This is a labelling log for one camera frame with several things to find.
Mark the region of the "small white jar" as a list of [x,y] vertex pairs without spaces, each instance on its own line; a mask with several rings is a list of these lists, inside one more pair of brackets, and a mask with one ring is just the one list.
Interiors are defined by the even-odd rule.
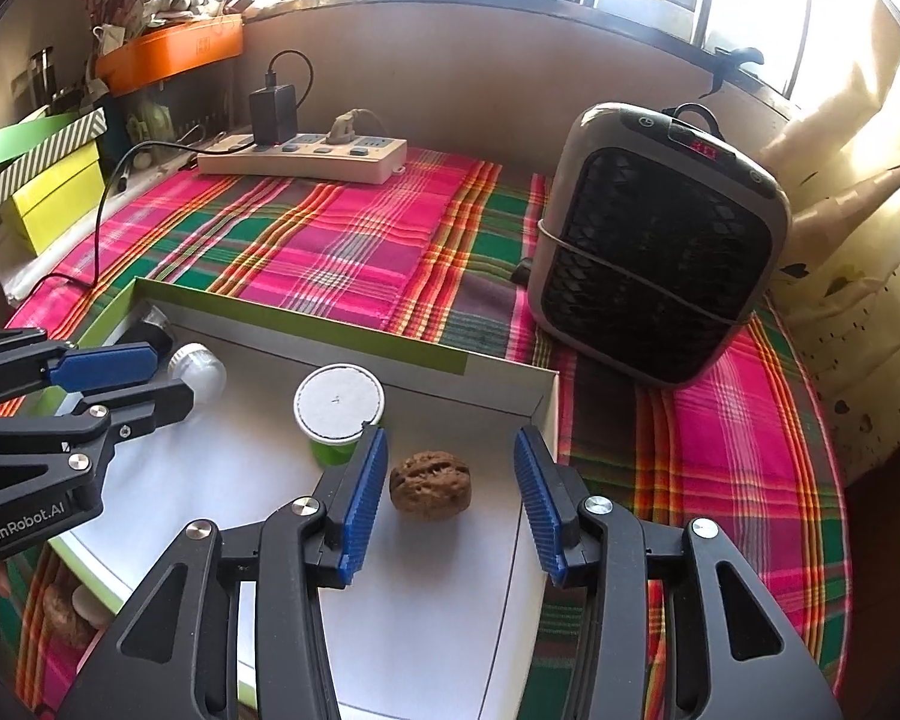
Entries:
[[186,383],[196,405],[217,400],[227,385],[226,366],[203,343],[185,343],[170,356],[167,376]]

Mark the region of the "white mushroom knob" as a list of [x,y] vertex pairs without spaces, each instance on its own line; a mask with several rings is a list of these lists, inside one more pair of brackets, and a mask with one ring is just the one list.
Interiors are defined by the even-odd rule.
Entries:
[[71,595],[74,611],[92,628],[105,629],[113,619],[113,613],[105,603],[98,600],[89,587],[77,585]]

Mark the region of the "green white spool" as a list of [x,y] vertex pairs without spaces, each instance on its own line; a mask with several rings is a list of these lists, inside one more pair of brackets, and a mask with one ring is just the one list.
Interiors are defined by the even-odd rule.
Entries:
[[365,426],[379,426],[385,388],[372,372],[352,362],[318,367],[304,377],[292,400],[295,422],[322,466],[351,460]]

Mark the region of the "small brown walnut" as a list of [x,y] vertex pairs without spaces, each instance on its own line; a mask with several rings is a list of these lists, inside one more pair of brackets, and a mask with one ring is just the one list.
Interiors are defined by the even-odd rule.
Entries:
[[388,478],[391,504],[410,517],[439,522],[471,504],[470,466],[443,450],[424,450],[398,463]]

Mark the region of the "black rectangular device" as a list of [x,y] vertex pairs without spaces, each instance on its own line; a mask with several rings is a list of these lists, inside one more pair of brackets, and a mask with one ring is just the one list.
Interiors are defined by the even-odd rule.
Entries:
[[146,319],[134,322],[116,340],[116,344],[133,343],[147,343],[154,350],[160,362],[164,362],[173,349],[173,337],[169,329],[165,325],[148,322]]

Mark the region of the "large brown walnut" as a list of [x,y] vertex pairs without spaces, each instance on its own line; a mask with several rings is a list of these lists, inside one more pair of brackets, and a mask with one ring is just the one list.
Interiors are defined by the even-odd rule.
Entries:
[[95,629],[73,606],[73,590],[55,582],[43,590],[41,607],[53,637],[71,649],[84,650],[92,642]]

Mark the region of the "white foam board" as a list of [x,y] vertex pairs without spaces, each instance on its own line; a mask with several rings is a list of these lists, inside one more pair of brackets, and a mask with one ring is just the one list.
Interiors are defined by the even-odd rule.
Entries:
[[[178,153],[164,164],[131,174],[125,190],[115,193],[105,203],[103,219],[108,220],[128,203],[141,197],[142,193],[162,184],[167,177],[180,171],[187,159],[187,153]],[[38,278],[55,270],[82,239],[94,232],[94,224],[95,211],[87,211],[86,215],[52,242],[48,249],[35,255],[23,245],[22,239],[15,232],[0,223],[0,283],[7,304],[17,307],[30,293],[30,289],[34,288]]]

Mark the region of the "yellow box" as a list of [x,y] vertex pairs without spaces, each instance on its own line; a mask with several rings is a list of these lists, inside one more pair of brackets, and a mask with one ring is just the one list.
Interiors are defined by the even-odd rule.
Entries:
[[40,255],[94,210],[104,188],[97,143],[89,142],[19,188],[2,205],[1,221]]

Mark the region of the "striped green box lid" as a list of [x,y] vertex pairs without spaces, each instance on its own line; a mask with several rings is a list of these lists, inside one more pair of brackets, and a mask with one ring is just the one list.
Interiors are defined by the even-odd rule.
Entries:
[[107,132],[107,128],[107,112],[98,107],[23,153],[0,172],[0,208],[27,182],[87,143],[93,142]]

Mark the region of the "green white cardboard tray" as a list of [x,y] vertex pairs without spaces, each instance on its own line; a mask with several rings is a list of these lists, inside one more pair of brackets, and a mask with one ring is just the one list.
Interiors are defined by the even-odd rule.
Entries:
[[185,421],[118,445],[98,517],[55,551],[110,610],[187,523],[260,522],[320,477],[294,416],[310,372],[338,362],[385,390],[388,455],[443,450],[468,465],[470,507],[427,522],[382,500],[364,565],[322,596],[329,663],[347,718],[512,718],[520,709],[544,578],[515,481],[523,426],[559,434],[559,377],[541,367],[334,320],[136,280],[74,332],[107,346],[146,310],[207,346],[226,387]]

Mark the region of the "beige power strip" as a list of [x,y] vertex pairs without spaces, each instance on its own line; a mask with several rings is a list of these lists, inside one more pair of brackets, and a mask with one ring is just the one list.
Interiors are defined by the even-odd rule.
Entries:
[[403,138],[359,135],[332,145],[321,133],[299,133],[279,145],[258,145],[233,135],[212,154],[198,154],[196,169],[205,176],[302,177],[312,181],[385,184],[403,171],[408,143]]

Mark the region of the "orange tray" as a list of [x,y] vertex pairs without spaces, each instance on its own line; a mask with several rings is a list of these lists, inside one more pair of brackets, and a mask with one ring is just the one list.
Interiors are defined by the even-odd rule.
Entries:
[[210,20],[156,29],[95,62],[95,75],[118,98],[185,71],[235,59],[244,52],[244,18]]

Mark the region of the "plaid pink green tablecloth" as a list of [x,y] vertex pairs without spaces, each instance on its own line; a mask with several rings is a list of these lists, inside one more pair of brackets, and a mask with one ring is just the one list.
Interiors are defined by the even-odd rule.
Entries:
[[512,283],[535,249],[543,176],[429,149],[386,187],[165,179],[82,239],[14,314],[56,338],[137,278],[548,367],[560,460],[639,517],[715,518],[842,681],[845,507],[820,405],[781,314],[761,307],[681,390],[632,382],[549,340]]

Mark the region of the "grey black space heater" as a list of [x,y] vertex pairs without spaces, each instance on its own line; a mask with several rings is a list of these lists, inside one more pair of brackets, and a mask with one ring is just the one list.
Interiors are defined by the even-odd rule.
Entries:
[[539,327],[658,387],[720,358],[763,299],[792,213],[715,115],[595,104],[571,126],[512,280]]

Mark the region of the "cream heart curtain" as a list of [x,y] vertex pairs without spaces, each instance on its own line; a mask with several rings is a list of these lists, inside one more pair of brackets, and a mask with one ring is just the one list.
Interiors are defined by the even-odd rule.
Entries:
[[842,4],[811,31],[808,94],[761,148],[792,206],[772,300],[854,483],[900,447],[900,22]]

